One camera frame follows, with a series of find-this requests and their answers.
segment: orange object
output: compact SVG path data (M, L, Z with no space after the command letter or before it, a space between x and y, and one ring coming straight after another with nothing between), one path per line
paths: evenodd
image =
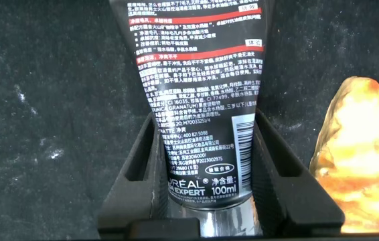
M351 77L328 108L310 171L346 215L342 232L379 232L379 83Z

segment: tube label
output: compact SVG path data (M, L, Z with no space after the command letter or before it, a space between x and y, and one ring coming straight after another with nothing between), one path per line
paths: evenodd
M242 202L251 195L264 1L117 4L167 150L172 198L191 208Z

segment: silver tube cap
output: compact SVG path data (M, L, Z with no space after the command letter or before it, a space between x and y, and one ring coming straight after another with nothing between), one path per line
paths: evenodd
M197 218L202 237L262 235L253 196L245 202L219 210L185 208L169 198L170 218Z

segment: red label section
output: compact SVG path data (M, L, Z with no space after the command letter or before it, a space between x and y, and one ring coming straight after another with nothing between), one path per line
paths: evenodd
M234 11L231 13L223 13L218 15L209 15L203 17L175 17L175 18L158 18L158 17L137 17L129 20L130 25L156 23L156 24L191 24L191 23L207 23L210 21L220 21L233 17L242 17L252 14L261 14L261 8L250 11Z
M206 58L214 58L218 56L224 56L227 54L235 54L238 52L246 51L264 51L264 46L235 46L231 48L225 48L221 50L214 50L201 53L191 53L191 54L149 54L146 56L141 56L136 59L137 64L144 64L152 61L161 61L161 60L202 60Z

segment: black tube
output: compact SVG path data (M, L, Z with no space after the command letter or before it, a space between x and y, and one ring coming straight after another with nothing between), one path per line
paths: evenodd
M265 1L110 2L163 136L170 197L198 210L247 200Z

